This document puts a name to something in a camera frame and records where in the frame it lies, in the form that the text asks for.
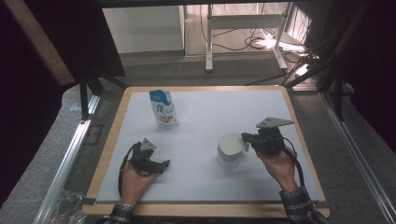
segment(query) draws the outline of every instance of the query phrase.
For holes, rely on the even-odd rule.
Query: wooden edge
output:
[[[318,194],[323,202],[326,202],[323,190],[318,181],[315,167],[309,156],[307,146],[301,132],[297,117],[291,105],[287,90],[280,86],[196,86],[196,87],[130,87],[127,88],[120,101],[120,107],[114,118],[110,133],[105,143],[96,171],[93,175],[87,198],[95,199],[99,193],[102,181],[105,178],[107,167],[110,164],[114,148],[117,144],[117,136],[124,119],[129,101],[133,92],[147,92],[153,90],[163,91],[268,91],[281,90],[285,97],[294,125],[299,135],[303,151],[318,188]],[[109,215],[114,204],[96,204],[82,206],[87,215]],[[319,209],[327,217],[330,214],[328,208]],[[286,217],[283,204],[139,204],[134,210],[137,216],[169,216],[169,217]]]

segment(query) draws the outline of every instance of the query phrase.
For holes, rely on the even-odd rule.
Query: sleeve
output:
[[[330,221],[312,204],[305,187],[293,192],[280,191],[279,194],[291,223],[330,224]]]
[[[134,207],[127,203],[116,203],[105,224],[130,224]]]

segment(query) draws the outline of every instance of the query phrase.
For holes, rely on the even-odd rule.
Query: table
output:
[[[110,159],[113,155],[114,148],[118,141],[120,128],[127,112],[128,104],[131,95],[134,92],[147,92],[154,89],[164,91],[281,91],[287,108],[290,112],[291,119],[300,139],[302,150],[304,151],[309,170],[314,178],[314,184],[318,190],[318,203],[317,208],[324,216],[330,214],[329,208],[326,206],[321,207],[326,203],[321,185],[318,181],[315,168],[310,159],[309,152],[304,142],[304,137],[301,133],[297,118],[295,117],[293,108],[290,103],[289,96],[286,89],[277,86],[255,86],[255,87],[235,87],[235,86],[217,86],[217,87],[133,87],[126,89],[120,103],[117,115],[112,124],[110,134],[106,140],[105,148],[99,160],[96,172],[93,176],[90,189],[87,193],[88,199],[95,199],[98,195],[102,181],[106,175]],[[108,215],[113,209],[114,203],[101,203],[101,204],[84,204],[83,211],[87,215]],[[274,203],[141,203],[139,204],[134,214],[137,216],[161,216],[161,217],[286,217],[283,204],[280,202]]]

